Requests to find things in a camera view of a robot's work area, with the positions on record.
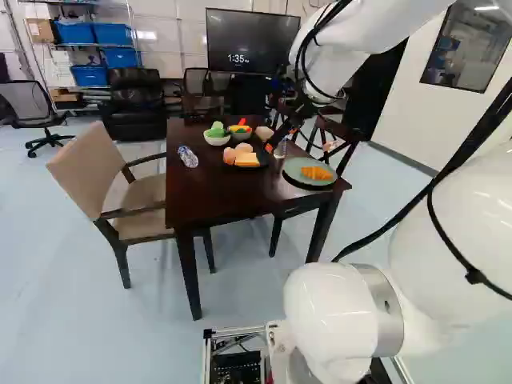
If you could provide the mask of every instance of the black leather armchair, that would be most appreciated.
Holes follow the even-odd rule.
[[[100,106],[113,140],[144,141],[166,137],[167,116],[157,70],[114,68],[108,72],[111,100]]]

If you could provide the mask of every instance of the window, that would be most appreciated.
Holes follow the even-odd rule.
[[[421,82],[483,93],[512,37],[498,6],[459,0],[446,12]]]

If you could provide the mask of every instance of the plate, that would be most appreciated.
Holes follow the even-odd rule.
[[[333,178],[332,180],[313,180],[312,178],[307,178],[301,172],[301,168],[304,166],[320,166],[329,172]],[[282,174],[289,183],[308,190],[322,190],[332,186],[338,179],[336,171],[314,158],[289,158],[285,160],[282,166]]]

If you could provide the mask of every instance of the green vegetable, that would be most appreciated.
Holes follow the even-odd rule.
[[[226,134],[224,130],[208,130],[206,136],[209,138],[223,138]]]
[[[211,130],[224,130],[224,124],[222,124],[222,122],[214,122],[212,125],[211,125]]]

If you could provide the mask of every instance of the blue storage bin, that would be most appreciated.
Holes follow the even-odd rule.
[[[70,69],[78,86],[108,86],[104,66],[72,66]]]
[[[137,66],[137,51],[131,48],[103,48],[109,68],[130,68]]]
[[[59,21],[54,23],[62,43],[91,44],[96,42],[91,22],[78,22],[69,25]]]
[[[94,33],[99,44],[119,44],[131,46],[131,28],[125,24],[96,22],[93,24]]]

